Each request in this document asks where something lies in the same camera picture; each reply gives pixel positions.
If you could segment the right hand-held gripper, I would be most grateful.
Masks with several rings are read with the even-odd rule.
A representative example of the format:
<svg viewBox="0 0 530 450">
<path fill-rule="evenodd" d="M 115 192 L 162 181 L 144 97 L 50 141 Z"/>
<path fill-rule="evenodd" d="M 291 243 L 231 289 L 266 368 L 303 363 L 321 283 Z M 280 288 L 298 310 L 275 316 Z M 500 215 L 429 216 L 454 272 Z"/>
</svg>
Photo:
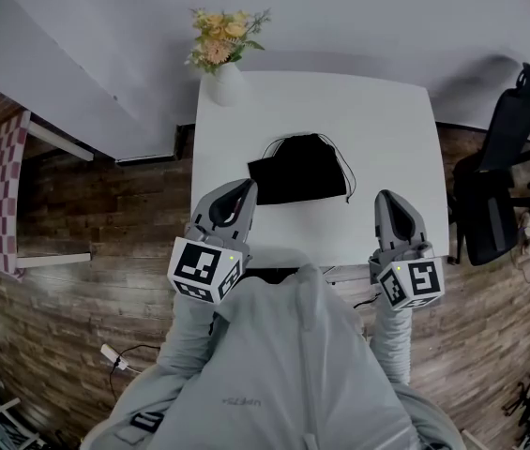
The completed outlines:
<svg viewBox="0 0 530 450">
<path fill-rule="evenodd" d="M 389 307 L 422 308 L 443 296 L 442 259 L 434 255 L 430 243 L 423 243 L 426 228 L 415 207 L 398 193 L 382 190 L 375 198 L 374 213 L 380 249 L 369 258 L 371 283 L 381 286 Z"/>
</svg>

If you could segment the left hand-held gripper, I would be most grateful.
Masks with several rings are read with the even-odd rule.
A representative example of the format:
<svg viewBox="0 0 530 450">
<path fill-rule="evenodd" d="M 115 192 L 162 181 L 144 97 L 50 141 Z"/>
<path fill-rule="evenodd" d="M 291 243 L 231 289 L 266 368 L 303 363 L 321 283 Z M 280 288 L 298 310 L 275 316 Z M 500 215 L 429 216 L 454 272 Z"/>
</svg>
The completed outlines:
<svg viewBox="0 0 530 450">
<path fill-rule="evenodd" d="M 198 202 L 185 236 L 174 240 L 167 278 L 188 298 L 218 305 L 246 271 L 247 237 L 258 186 L 248 179 L 228 182 Z"/>
</svg>

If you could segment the black drawstring bag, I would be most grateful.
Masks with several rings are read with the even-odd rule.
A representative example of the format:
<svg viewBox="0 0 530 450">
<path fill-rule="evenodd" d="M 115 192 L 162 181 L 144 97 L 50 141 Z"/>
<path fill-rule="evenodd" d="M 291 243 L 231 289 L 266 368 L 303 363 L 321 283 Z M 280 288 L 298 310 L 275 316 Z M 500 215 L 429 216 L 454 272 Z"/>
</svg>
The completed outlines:
<svg viewBox="0 0 530 450">
<path fill-rule="evenodd" d="M 337 145 L 325 134 L 282 137 L 248 164 L 258 185 L 257 203 L 277 205 L 354 195 L 356 176 Z"/>
</svg>

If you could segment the person's right forearm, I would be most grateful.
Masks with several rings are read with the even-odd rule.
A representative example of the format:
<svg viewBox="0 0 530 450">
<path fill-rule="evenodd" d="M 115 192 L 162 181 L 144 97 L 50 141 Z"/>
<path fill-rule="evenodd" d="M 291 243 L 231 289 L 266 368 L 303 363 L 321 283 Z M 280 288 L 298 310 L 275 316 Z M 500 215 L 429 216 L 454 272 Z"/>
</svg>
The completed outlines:
<svg viewBox="0 0 530 450">
<path fill-rule="evenodd" d="M 393 309 L 386 300 L 376 305 L 371 350 L 392 383 L 411 381 L 412 310 Z"/>
</svg>

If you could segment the person's left forearm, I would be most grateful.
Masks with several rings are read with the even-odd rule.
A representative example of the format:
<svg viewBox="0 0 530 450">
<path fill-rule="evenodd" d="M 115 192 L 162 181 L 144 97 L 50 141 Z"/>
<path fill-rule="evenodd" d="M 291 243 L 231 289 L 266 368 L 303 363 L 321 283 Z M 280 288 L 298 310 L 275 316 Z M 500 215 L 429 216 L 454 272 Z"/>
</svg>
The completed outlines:
<svg viewBox="0 0 530 450">
<path fill-rule="evenodd" d="M 162 343 L 157 364 L 165 375 L 188 379 L 210 358 L 215 309 L 207 303 L 177 294 L 173 323 Z"/>
</svg>

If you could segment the black mesh office chair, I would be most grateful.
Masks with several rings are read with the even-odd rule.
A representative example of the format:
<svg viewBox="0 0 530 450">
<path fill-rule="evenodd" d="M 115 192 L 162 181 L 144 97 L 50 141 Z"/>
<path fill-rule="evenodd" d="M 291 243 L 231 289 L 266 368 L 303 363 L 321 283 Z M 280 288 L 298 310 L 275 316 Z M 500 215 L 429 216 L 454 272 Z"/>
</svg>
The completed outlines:
<svg viewBox="0 0 530 450">
<path fill-rule="evenodd" d="M 530 64 L 524 63 L 516 85 L 505 90 L 495 105 L 485 140 L 476 153 L 457 162 L 453 192 L 447 195 L 449 221 L 456 225 L 457 251 L 447 258 L 461 262 L 467 250 L 470 263 L 480 266 L 510 252 L 518 243 L 511 168 L 530 161 L 523 147 L 530 135 Z"/>
</svg>

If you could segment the white ceramic vase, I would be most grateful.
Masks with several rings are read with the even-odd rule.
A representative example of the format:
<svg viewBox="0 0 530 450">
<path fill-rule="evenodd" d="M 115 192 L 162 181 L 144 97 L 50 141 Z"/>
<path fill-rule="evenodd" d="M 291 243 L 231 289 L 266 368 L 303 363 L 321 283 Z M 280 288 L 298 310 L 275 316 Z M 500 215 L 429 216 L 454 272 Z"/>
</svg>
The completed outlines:
<svg viewBox="0 0 530 450">
<path fill-rule="evenodd" d="M 203 84 L 209 97 L 222 107 L 239 103 L 246 90 L 246 81 L 236 63 L 223 64 L 213 74 L 205 74 Z"/>
</svg>

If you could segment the person's grey jacket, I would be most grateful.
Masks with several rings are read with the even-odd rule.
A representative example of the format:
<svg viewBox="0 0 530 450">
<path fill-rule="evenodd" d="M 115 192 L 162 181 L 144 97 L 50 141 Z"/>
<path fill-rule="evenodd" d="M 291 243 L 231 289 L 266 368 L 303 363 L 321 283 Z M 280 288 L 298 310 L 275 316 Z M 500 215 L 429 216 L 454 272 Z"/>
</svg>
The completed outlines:
<svg viewBox="0 0 530 450">
<path fill-rule="evenodd" d="M 203 369 L 156 361 L 80 450 L 466 450 L 437 405 L 388 379 L 319 268 L 245 278 L 213 307 Z"/>
</svg>

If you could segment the white power strip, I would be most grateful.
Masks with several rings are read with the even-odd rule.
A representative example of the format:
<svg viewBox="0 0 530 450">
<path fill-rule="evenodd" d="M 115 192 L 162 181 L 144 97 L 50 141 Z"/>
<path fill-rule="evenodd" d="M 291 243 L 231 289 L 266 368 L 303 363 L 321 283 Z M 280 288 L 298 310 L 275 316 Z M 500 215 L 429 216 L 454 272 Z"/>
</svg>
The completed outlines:
<svg viewBox="0 0 530 450">
<path fill-rule="evenodd" d="M 113 364 L 114 368 L 126 370 L 129 367 L 128 360 L 107 343 L 101 345 L 100 353 Z"/>
</svg>

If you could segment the yellow flower bouquet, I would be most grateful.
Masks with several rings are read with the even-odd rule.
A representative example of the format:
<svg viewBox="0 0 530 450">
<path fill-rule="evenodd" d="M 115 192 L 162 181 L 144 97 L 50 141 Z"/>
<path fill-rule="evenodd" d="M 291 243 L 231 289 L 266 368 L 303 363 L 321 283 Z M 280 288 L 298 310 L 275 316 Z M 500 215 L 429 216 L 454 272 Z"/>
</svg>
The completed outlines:
<svg viewBox="0 0 530 450">
<path fill-rule="evenodd" d="M 271 9 L 257 13 L 208 12 L 192 8 L 192 28 L 197 32 L 184 64 L 214 75 L 226 64 L 240 61 L 246 50 L 263 51 L 256 38 L 263 26 L 271 21 Z"/>
</svg>

